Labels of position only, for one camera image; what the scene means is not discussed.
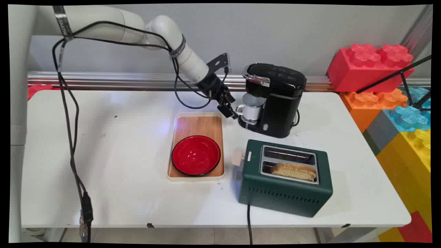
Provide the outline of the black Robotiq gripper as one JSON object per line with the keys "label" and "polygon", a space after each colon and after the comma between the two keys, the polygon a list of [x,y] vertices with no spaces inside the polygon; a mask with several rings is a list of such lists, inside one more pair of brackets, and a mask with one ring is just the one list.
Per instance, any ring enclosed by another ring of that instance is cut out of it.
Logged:
{"label": "black Robotiq gripper", "polygon": [[228,87],[215,73],[207,75],[202,81],[197,83],[197,87],[206,97],[218,101],[217,109],[226,118],[234,120],[238,118],[232,105],[236,99],[230,94]]}

